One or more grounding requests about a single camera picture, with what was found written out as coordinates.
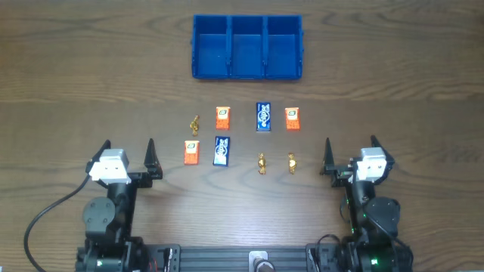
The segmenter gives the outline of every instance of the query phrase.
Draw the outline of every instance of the wood grain surface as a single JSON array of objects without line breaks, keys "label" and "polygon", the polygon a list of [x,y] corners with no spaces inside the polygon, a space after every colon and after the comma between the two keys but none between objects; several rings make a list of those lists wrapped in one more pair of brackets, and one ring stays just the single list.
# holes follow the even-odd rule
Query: wood grain surface
[{"label": "wood grain surface", "polygon": [[[193,14],[302,14],[298,82],[191,77]],[[155,140],[165,178],[138,191],[133,234],[182,246],[305,245],[350,234],[343,189],[319,176],[324,139],[339,163],[371,134],[396,158],[378,196],[402,204],[414,271],[484,270],[482,0],[165,0],[0,2],[0,266],[34,271],[32,218],[84,178],[105,139],[134,170]],[[255,102],[273,131],[255,133]],[[215,107],[231,107],[219,132]],[[284,128],[299,107],[300,132]],[[183,166],[200,115],[200,164]],[[231,137],[230,167],[212,166]],[[259,175],[264,152],[267,175]],[[287,154],[294,152],[296,174]],[[84,205],[97,184],[53,209],[30,246],[48,271],[73,271]]]}]

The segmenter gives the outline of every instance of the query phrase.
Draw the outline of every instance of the blue tray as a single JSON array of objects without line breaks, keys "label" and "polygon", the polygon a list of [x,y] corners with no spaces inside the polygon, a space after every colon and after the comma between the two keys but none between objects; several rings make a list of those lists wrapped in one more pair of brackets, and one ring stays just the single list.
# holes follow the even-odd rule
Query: blue tray
[{"label": "blue tray", "polygon": [[303,52],[300,15],[194,15],[196,79],[299,79]]}]

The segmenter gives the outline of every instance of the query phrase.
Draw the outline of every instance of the gold wrapped candy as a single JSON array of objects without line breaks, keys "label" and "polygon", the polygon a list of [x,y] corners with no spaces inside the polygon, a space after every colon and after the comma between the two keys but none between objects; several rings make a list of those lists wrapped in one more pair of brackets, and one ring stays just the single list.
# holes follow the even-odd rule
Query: gold wrapped candy
[{"label": "gold wrapped candy", "polygon": [[195,119],[190,123],[190,128],[194,136],[198,135],[198,119],[200,116],[195,116]]},{"label": "gold wrapped candy", "polygon": [[259,153],[259,167],[260,167],[259,174],[265,175],[265,165],[266,165],[266,162],[265,162],[264,153]]},{"label": "gold wrapped candy", "polygon": [[289,173],[294,175],[296,172],[296,157],[294,157],[293,153],[289,153]]}]

